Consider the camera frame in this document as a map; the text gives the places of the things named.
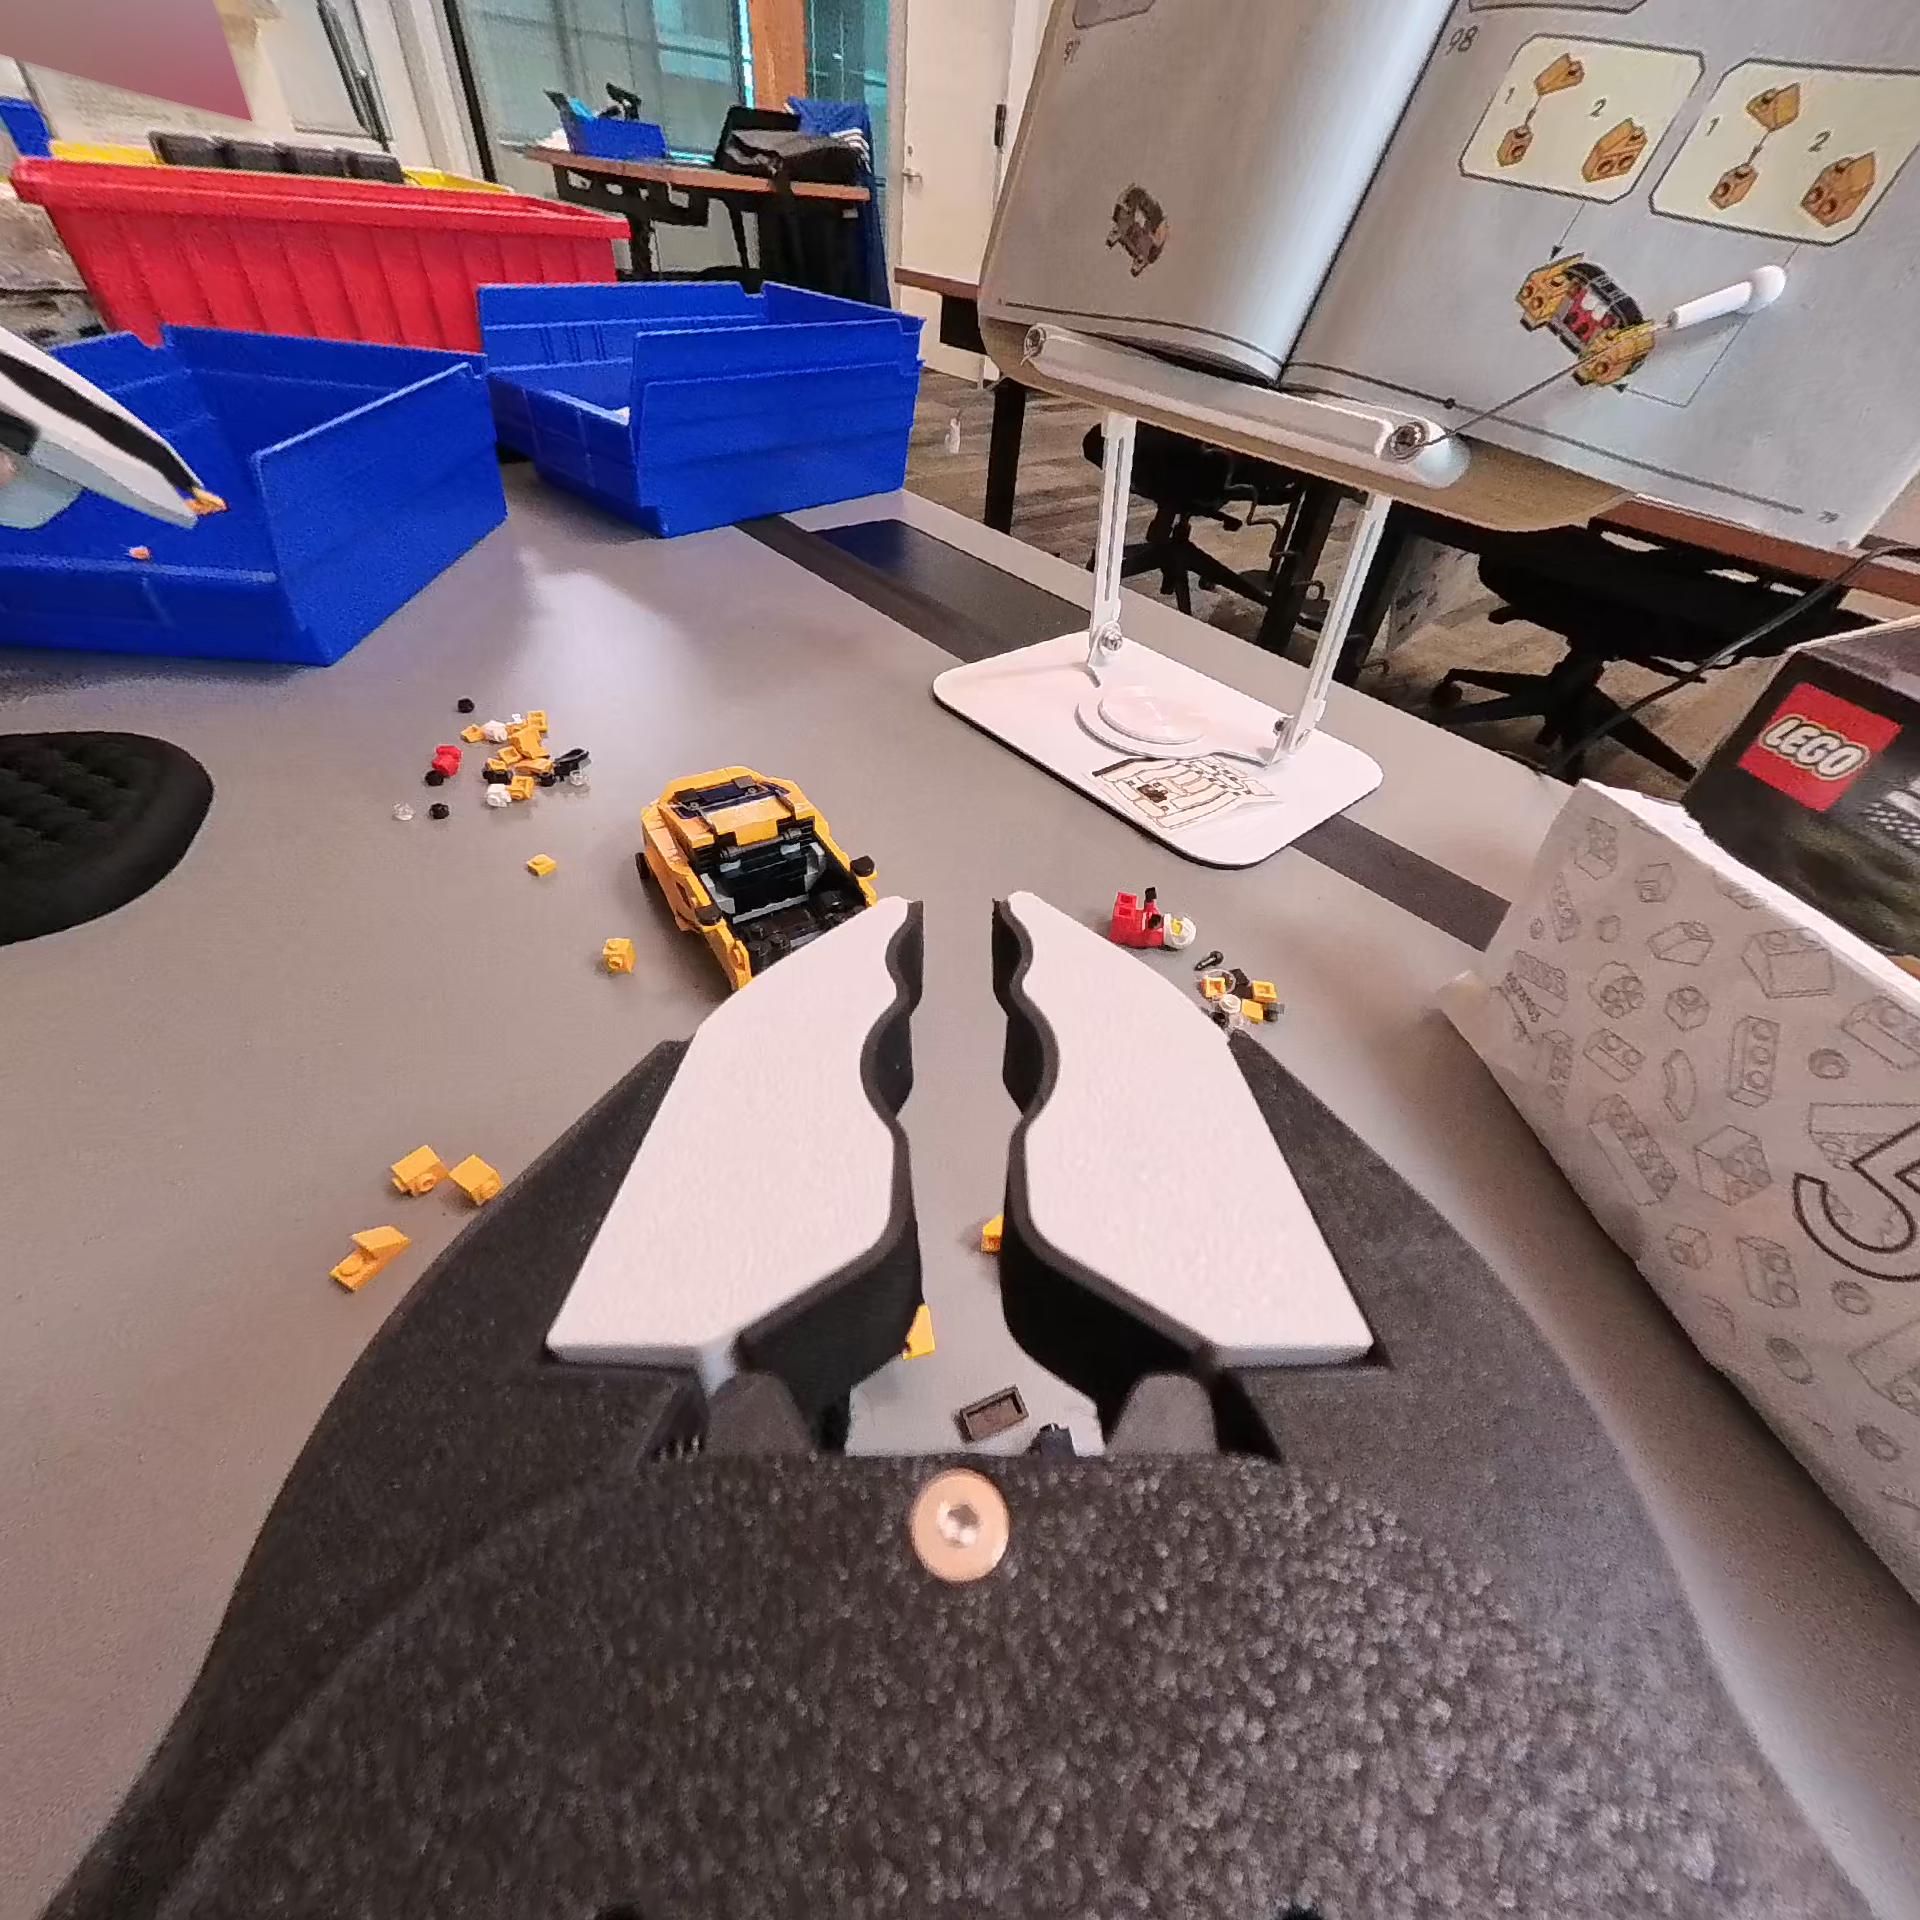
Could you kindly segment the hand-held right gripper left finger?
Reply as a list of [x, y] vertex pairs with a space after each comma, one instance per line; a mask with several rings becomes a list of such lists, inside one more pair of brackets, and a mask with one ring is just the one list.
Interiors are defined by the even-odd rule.
[[693, 1031], [545, 1333], [552, 1361], [785, 1383], [820, 1445], [925, 1304], [902, 1107], [925, 908], [882, 898]]

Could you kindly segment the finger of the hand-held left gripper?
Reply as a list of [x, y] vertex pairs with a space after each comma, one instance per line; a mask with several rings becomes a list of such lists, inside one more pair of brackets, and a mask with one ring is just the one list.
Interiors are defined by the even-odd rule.
[[2, 328], [2, 424], [28, 424], [32, 432], [63, 432], [59, 424], [66, 424], [66, 432], [92, 432], [111, 444], [129, 444], [136, 432], [162, 436], [108, 391], [11, 328]]
[[136, 432], [129, 444], [92, 432], [2, 424], [2, 527], [40, 527], [82, 492], [174, 524], [196, 524], [199, 475], [174, 444]]

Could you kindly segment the grey black lego piece pile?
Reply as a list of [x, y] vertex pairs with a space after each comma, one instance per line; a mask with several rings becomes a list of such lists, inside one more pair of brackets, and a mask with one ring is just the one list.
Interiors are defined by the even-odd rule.
[[1275, 1026], [1287, 1011], [1275, 984], [1228, 965], [1220, 950], [1201, 954], [1195, 963], [1195, 990], [1206, 1019], [1228, 1035]]

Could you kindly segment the yellow lego car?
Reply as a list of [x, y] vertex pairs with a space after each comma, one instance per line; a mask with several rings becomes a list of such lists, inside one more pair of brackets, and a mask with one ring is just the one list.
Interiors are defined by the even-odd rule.
[[636, 868], [729, 990], [878, 901], [876, 862], [842, 852], [802, 787], [748, 763], [669, 781], [640, 810]]

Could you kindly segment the orange black lego piece pile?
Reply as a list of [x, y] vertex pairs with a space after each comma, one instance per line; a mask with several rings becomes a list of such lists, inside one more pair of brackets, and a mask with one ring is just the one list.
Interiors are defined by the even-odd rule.
[[417, 756], [416, 783], [391, 807], [394, 821], [451, 821], [462, 807], [515, 814], [554, 795], [583, 795], [595, 756], [569, 741], [548, 709], [482, 715], [456, 703], [456, 732]]

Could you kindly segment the lego instruction booklet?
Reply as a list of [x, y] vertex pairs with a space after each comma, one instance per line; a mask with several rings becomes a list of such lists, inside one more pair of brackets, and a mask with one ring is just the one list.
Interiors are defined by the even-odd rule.
[[1916, 4], [1056, 4], [1007, 371], [1494, 532], [1916, 484]]

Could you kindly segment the red storage bin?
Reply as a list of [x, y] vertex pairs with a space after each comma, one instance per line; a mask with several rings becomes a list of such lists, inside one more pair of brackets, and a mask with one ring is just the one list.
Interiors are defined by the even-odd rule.
[[480, 287], [613, 279], [628, 240], [596, 207], [416, 181], [32, 157], [14, 192], [108, 328], [149, 347], [222, 325], [476, 351]]

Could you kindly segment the printed sticker sheet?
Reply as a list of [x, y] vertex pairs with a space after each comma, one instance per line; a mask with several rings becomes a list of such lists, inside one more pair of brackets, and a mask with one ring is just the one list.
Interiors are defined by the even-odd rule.
[[1089, 769], [1096, 792], [1145, 830], [1180, 832], [1272, 801], [1228, 756], [1120, 756]]

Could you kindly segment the white book stand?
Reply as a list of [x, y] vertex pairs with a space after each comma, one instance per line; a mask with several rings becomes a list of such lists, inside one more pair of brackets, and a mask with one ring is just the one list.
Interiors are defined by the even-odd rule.
[[[1076, 632], [946, 670], [933, 679], [933, 697], [1134, 826], [1096, 792], [1093, 767], [1120, 756], [1228, 756], [1255, 769], [1272, 791], [1271, 803], [1180, 832], [1139, 826], [1163, 850], [1210, 868], [1260, 865], [1380, 783], [1378, 760], [1322, 732], [1322, 715], [1391, 507], [1440, 507], [1499, 534], [1557, 527], [1596, 509], [1596, 484], [1501, 447], [1476, 451], [1464, 432], [1421, 413], [1180, 371], [1155, 356], [1096, 348], [1062, 325], [1036, 325], [1025, 356], [1047, 377], [1073, 375], [1096, 399], [1120, 402], [1105, 419], [1089, 615]], [[1228, 442], [1288, 452], [1307, 470], [1351, 465], [1362, 484], [1357, 532], [1288, 709], [1271, 709], [1127, 637], [1120, 559], [1142, 419], [1214, 427]]]

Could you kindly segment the white printed paper bag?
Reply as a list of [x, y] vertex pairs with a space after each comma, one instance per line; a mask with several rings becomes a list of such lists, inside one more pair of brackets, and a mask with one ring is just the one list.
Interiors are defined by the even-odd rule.
[[1582, 781], [1443, 1011], [1916, 1595], [1916, 980]]

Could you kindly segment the small blue bin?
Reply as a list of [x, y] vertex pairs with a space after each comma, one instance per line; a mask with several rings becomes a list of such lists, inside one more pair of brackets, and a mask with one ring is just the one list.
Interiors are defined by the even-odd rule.
[[566, 90], [548, 90], [558, 112], [566, 149], [596, 161], [667, 161], [669, 144], [660, 125], [644, 118], [644, 98], [629, 87], [606, 84], [609, 107], [591, 112]]

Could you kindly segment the brown background table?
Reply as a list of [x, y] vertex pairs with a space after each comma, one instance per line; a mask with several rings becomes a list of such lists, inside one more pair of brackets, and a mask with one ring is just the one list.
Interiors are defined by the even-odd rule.
[[[606, 212], [629, 228], [633, 278], [640, 279], [739, 279], [762, 289], [768, 279], [888, 302], [871, 293], [861, 212], [871, 206], [860, 181], [785, 179], [685, 165], [676, 161], [582, 157], [548, 139], [520, 147], [520, 157], [552, 172], [566, 206]], [[696, 228], [699, 216], [725, 207], [733, 260], [674, 268], [660, 258], [663, 228]]]

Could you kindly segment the black office chair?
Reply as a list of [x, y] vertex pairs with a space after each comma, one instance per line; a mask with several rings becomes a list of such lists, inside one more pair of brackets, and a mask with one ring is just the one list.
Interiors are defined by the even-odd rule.
[[1603, 695], [1606, 670], [1625, 664], [1657, 676], [1655, 695], [1740, 658], [1774, 658], [1802, 640], [1866, 628], [1845, 587], [1762, 570], [1735, 579], [1716, 555], [1689, 545], [1625, 545], [1594, 524], [1541, 534], [1490, 534], [1479, 585], [1491, 619], [1522, 619], [1561, 637], [1543, 673], [1447, 670], [1426, 697], [1440, 728], [1537, 722], [1561, 776], [1579, 781], [1590, 755], [1612, 741], [1689, 783], [1696, 763], [1631, 709]]
[[[1130, 492], [1150, 502], [1142, 538], [1127, 541], [1120, 573], [1152, 579], [1163, 602], [1195, 615], [1195, 593], [1225, 593], [1260, 611], [1255, 647], [1282, 656], [1297, 637], [1322, 637], [1331, 607], [1320, 562], [1340, 507], [1354, 490], [1249, 452], [1210, 447], [1158, 424], [1135, 424]], [[1234, 567], [1206, 549], [1197, 524], [1232, 534], [1271, 532], [1266, 562]]]

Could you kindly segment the black bag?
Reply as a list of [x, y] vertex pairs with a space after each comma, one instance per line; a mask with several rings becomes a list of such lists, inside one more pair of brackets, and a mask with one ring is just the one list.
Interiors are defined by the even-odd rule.
[[867, 147], [856, 131], [802, 131], [789, 107], [730, 104], [719, 126], [713, 168], [788, 190], [795, 181], [864, 190]]

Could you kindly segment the wooden table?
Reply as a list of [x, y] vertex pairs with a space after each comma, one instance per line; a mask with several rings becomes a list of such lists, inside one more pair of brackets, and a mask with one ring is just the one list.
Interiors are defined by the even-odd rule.
[[[987, 356], [980, 335], [980, 313], [976, 313], [976, 284], [961, 278], [942, 278], [916, 268], [902, 268], [894, 274], [902, 289], [938, 298], [939, 302], [939, 342], [946, 348], [980, 351]], [[992, 424], [988, 424], [988, 452], [987, 452], [987, 490], [983, 490], [983, 521], [1003, 534], [1014, 527], [1014, 498], [1019, 498], [1019, 463], [1023, 463], [1023, 427], [1029, 410], [1029, 387], [1011, 377], [1009, 395], [992, 402]], [[1657, 498], [1628, 498], [1625, 507], [1606, 509], [1596, 516], [1603, 527], [1652, 538], [1652, 541], [1677, 541], [1689, 549], [1714, 553], [1753, 570], [1774, 567], [1792, 579], [1809, 581], [1831, 581], [1848, 566], [1850, 555], [1809, 549], [1802, 541], [1783, 541], [1768, 534], [1743, 532], [1722, 520], [1689, 516]], [[1878, 538], [1862, 555], [1865, 566], [1850, 573], [1850, 587], [1894, 602], [1896, 607], [1916, 607], [1916, 562], [1905, 562], [1894, 555], [1894, 541]]]

